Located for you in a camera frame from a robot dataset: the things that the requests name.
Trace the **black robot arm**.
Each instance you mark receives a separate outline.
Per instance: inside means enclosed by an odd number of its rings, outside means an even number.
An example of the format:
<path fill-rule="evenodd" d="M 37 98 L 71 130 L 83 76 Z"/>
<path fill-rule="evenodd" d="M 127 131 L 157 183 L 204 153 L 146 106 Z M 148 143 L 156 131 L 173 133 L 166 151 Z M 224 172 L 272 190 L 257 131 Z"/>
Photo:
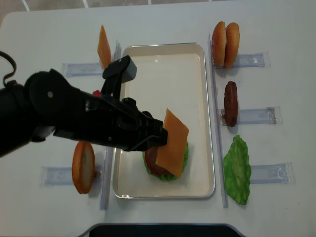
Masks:
<path fill-rule="evenodd" d="M 86 93 L 56 70 L 35 73 L 25 85 L 9 82 L 0 91 L 0 154 L 49 135 L 125 151 L 163 146 L 168 137 L 162 121 L 139 111 L 133 99 Z"/>

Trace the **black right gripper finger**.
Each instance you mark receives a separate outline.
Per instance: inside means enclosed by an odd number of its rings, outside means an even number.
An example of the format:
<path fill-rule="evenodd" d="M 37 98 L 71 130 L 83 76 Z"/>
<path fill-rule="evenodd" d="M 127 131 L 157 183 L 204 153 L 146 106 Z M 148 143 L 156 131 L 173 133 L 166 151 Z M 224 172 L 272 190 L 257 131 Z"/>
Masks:
<path fill-rule="evenodd" d="M 149 136 L 142 142 L 140 149 L 147 150 L 151 147 L 164 146 L 167 144 L 167 137 L 167 134 L 163 134 L 161 136 Z"/>

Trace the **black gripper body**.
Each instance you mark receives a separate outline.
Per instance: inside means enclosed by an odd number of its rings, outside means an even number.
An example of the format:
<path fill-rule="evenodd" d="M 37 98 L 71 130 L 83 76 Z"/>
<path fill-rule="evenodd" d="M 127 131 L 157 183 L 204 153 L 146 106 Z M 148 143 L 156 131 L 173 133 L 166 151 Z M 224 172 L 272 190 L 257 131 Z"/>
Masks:
<path fill-rule="evenodd" d="M 102 96 L 101 99 L 111 110 L 112 125 L 106 136 L 110 145 L 125 151 L 146 151 L 141 150 L 140 145 L 145 138 L 153 136 L 152 115 L 148 111 L 139 111 L 136 101 L 129 97 L 122 101 L 112 96 Z"/>

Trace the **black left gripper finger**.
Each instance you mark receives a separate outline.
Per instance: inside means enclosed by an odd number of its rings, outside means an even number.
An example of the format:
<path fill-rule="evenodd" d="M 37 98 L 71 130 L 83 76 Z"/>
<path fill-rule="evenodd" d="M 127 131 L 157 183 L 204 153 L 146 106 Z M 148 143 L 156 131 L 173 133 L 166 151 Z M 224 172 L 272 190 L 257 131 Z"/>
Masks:
<path fill-rule="evenodd" d="M 165 128 L 163 128 L 163 122 L 157 119 L 153 120 L 153 123 L 151 125 L 152 128 L 152 135 L 158 138 L 167 138 L 168 132 Z"/>

